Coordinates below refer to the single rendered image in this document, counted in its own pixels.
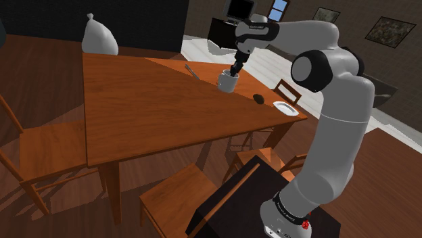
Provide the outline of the white cup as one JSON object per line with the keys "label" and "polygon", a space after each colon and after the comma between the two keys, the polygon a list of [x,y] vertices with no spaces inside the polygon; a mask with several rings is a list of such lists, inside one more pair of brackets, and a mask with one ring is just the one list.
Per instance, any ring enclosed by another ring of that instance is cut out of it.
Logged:
{"label": "white cup", "polygon": [[225,93],[232,93],[235,89],[239,75],[231,76],[230,70],[223,70],[218,76],[217,88]]}

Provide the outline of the dark cabinet with television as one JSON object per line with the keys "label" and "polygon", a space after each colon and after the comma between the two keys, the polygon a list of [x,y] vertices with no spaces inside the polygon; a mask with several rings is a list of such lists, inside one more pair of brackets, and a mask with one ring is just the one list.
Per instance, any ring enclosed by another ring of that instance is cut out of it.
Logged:
{"label": "dark cabinet with television", "polygon": [[228,20],[213,18],[207,39],[220,48],[236,49],[235,28],[256,9],[255,0],[226,0],[223,14]]}

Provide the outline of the white plate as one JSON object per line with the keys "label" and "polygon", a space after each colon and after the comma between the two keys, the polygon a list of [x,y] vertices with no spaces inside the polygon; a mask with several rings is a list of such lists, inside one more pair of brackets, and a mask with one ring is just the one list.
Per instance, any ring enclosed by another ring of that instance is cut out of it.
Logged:
{"label": "white plate", "polygon": [[284,101],[275,101],[273,105],[287,116],[297,116],[299,114],[299,111],[295,107]]}

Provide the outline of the wooden dining table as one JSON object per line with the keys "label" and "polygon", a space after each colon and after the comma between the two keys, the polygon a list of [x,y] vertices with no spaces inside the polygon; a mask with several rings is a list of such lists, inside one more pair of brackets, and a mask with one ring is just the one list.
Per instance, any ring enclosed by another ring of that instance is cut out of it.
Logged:
{"label": "wooden dining table", "polygon": [[[185,64],[198,75],[196,79]],[[114,222],[122,222],[120,163],[275,127],[280,139],[306,115],[287,116],[278,95],[241,71],[237,88],[216,86],[224,64],[83,54],[88,167],[105,176]],[[257,104],[253,94],[264,97]]]}

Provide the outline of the white tied bag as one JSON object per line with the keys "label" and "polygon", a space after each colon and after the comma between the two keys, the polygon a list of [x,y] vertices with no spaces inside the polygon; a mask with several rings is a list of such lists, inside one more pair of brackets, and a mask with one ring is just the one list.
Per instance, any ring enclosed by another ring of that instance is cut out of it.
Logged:
{"label": "white tied bag", "polygon": [[82,41],[84,53],[118,55],[118,44],[112,32],[102,23],[93,19],[92,13],[87,14],[88,22]]}

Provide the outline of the dark grey sofa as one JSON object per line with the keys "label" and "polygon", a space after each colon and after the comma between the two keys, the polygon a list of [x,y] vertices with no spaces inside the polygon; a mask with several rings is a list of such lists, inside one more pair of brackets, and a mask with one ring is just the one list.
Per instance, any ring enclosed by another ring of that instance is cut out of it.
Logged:
{"label": "dark grey sofa", "polygon": [[373,102],[373,108],[378,108],[387,102],[398,90],[397,87],[389,85],[377,78],[374,78],[368,74],[363,74],[363,77],[369,79],[375,86],[375,96]]}

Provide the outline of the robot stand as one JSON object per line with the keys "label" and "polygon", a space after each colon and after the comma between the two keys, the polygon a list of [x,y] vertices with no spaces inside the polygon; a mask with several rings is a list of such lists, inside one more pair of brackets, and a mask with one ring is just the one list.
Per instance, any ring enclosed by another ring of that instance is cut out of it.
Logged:
{"label": "robot stand", "polygon": [[310,178],[289,182],[254,156],[195,211],[188,238],[339,238]]}

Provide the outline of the window with brown frame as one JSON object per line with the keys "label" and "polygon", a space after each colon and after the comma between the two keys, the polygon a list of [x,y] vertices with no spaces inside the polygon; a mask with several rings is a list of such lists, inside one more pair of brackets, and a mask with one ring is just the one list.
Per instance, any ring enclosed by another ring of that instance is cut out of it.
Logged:
{"label": "window with brown frame", "polygon": [[273,22],[282,21],[289,4],[290,0],[273,0],[268,12],[268,19]]}

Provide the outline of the small framed wall picture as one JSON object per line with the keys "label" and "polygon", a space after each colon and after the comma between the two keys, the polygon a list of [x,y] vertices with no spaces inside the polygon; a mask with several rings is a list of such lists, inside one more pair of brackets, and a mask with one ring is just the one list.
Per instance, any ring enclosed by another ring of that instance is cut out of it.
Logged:
{"label": "small framed wall picture", "polygon": [[340,13],[338,11],[334,11],[334,10],[327,9],[324,7],[319,7],[312,19],[334,23],[337,20],[339,15]]}

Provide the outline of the large framed wall picture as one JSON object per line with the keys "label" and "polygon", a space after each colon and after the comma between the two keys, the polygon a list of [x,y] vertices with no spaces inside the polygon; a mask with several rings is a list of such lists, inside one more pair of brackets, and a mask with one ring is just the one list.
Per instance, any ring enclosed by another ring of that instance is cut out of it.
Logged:
{"label": "large framed wall picture", "polygon": [[381,16],[365,39],[397,48],[416,24]]}

